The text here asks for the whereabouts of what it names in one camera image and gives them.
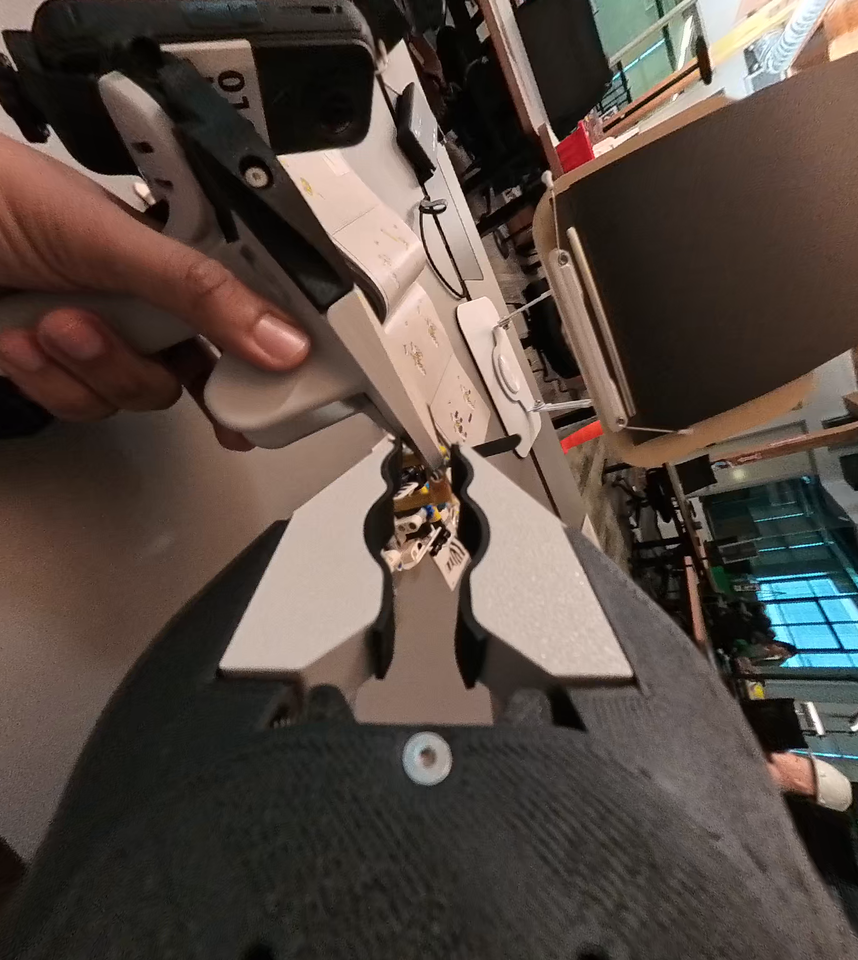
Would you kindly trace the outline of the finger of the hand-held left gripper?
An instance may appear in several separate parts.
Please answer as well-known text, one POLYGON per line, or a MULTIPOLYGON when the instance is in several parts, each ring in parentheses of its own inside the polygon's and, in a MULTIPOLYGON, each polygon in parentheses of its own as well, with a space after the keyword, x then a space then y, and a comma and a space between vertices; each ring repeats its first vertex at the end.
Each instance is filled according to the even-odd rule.
POLYGON ((326 319, 365 381, 364 394, 386 429, 440 473, 448 455, 439 439, 428 402, 406 369, 395 366, 383 326, 363 292, 353 287, 330 306, 326 319))

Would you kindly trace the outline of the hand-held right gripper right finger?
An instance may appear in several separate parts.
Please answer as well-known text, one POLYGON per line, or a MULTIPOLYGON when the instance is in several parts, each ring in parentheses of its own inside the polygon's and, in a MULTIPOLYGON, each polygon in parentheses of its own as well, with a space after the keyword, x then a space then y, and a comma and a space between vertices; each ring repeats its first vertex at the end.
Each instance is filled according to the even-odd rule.
POLYGON ((635 674, 570 530, 467 446, 454 448, 459 500, 455 658, 468 689, 588 689, 635 674))

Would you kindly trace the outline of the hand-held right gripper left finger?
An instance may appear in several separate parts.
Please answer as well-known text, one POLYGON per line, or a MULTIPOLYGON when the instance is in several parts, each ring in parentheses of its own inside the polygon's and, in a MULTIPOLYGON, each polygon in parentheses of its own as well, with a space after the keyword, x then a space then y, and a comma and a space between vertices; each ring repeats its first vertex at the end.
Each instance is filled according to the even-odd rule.
POLYGON ((401 444, 381 440, 300 506, 219 662, 232 678, 366 682, 386 677, 395 645, 392 498, 401 444))

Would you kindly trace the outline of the pile of small lego pieces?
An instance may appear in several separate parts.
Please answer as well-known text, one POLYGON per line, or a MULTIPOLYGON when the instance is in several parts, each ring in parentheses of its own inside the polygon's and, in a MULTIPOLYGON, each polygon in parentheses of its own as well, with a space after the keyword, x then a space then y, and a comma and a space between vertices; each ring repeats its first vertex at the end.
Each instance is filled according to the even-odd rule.
POLYGON ((401 464, 395 477, 396 488, 392 497, 392 533, 382 550, 383 560, 390 571, 394 575, 402 575, 415 570, 422 564, 435 565, 433 559, 435 552, 449 539, 458 539, 469 553, 459 533, 461 502, 452 483, 451 469, 433 471, 412 450, 403 446, 401 464), (396 515, 393 512, 393 498, 412 492, 426 484, 430 477, 438 475, 445 475, 450 481, 452 498, 449 503, 439 507, 426 507, 403 515, 396 515))

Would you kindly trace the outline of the tan lego piece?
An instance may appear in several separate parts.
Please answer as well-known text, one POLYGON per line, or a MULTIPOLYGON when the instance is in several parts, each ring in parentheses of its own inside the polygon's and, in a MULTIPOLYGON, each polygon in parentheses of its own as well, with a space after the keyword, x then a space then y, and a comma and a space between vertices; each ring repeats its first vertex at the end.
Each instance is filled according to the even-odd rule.
POLYGON ((393 512, 397 516, 412 514, 426 507, 439 507, 449 503, 452 487, 445 475, 430 477, 429 481, 405 495, 393 498, 393 512))

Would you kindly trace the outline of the white striped lego panel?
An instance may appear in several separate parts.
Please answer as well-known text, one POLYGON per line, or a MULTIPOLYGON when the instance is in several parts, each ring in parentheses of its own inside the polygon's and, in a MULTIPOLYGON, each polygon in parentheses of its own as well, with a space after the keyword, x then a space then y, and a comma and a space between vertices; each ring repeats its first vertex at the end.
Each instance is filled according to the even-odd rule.
POLYGON ((433 559, 448 589, 454 592, 459 586, 470 555, 457 538, 450 538, 434 554, 433 559))

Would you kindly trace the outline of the person's left hand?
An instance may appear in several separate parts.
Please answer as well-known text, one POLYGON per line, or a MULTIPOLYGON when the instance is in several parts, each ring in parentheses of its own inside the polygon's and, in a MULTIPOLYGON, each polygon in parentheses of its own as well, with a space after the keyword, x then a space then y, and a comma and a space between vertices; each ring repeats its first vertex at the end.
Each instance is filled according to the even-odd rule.
POLYGON ((170 408, 187 392, 204 409, 212 351, 193 339, 138 354, 83 292, 151 303, 214 347, 266 371, 297 367, 310 340, 217 260, 157 233, 75 170, 0 133, 0 299, 63 294, 68 304, 0 333, 0 439, 53 420, 97 422, 170 408))

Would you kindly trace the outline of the white instruction booklet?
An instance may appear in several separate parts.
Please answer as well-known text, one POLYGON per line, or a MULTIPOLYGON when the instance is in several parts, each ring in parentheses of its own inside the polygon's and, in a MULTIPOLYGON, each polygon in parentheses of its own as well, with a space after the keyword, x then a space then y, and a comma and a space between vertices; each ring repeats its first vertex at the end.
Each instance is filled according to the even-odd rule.
POLYGON ((339 150, 284 155, 281 165, 345 257, 380 324, 393 368, 425 404, 440 444, 480 445, 491 411, 419 282, 428 267, 423 243, 339 150))

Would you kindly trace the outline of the black power adapter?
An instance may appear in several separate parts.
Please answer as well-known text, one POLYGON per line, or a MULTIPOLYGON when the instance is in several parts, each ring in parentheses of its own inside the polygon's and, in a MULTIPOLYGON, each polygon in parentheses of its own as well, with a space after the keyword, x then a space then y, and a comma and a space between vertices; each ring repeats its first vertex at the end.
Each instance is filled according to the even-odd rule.
POLYGON ((395 104, 396 143, 420 186, 437 170, 438 127, 417 81, 406 85, 395 104))

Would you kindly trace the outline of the black office chair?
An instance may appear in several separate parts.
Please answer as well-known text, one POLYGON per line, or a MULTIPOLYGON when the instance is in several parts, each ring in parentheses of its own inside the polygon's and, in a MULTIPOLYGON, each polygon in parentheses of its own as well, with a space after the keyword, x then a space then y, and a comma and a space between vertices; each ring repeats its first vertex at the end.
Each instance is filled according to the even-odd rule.
POLYGON ((546 298, 529 309, 528 330, 531 345, 563 379, 581 377, 579 364, 566 339, 560 314, 552 299, 546 298))

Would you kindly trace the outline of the white plastic bar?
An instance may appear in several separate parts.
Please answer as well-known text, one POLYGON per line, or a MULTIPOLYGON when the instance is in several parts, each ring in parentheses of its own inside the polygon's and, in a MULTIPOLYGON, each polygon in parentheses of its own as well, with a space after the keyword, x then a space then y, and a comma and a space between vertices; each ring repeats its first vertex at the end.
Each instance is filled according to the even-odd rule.
POLYGON ((598 286, 578 246, 556 246, 544 266, 570 349, 585 380, 603 427, 611 433, 629 426, 634 406, 619 382, 619 364, 598 286))

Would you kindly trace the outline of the red crate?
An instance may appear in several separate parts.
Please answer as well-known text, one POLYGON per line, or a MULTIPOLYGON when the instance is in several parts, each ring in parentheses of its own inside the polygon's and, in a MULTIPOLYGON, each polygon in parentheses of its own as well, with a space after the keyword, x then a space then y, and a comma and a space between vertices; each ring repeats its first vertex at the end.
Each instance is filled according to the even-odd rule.
POLYGON ((573 131, 559 141, 556 155, 563 174, 571 173, 596 158, 590 125, 586 118, 579 120, 573 131))

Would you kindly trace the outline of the black monitor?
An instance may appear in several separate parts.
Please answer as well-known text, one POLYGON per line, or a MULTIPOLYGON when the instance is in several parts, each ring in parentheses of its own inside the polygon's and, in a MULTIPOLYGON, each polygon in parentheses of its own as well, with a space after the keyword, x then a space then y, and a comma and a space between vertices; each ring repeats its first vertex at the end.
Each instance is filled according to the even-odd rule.
POLYGON ((529 1, 516 22, 548 120, 567 138, 602 101, 613 71, 589 1, 529 1))

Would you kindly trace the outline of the black wood-edged board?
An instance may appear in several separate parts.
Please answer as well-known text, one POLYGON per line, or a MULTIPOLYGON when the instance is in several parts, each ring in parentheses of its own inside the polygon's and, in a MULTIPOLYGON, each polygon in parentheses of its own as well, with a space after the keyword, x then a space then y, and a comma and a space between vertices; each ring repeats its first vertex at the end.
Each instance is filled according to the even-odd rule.
POLYGON ((659 467, 787 414, 858 345, 858 52, 564 175, 532 237, 545 272, 581 247, 598 286, 634 406, 603 427, 617 458, 659 467))

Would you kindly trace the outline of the silver ventilation duct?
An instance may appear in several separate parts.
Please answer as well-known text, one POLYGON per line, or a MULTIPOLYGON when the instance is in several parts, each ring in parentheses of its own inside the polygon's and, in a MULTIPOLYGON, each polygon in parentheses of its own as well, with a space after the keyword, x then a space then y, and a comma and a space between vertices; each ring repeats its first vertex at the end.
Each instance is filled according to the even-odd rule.
POLYGON ((787 72, 795 63, 808 38, 819 26, 830 1, 799 1, 782 34, 763 60, 763 71, 773 76, 787 72))

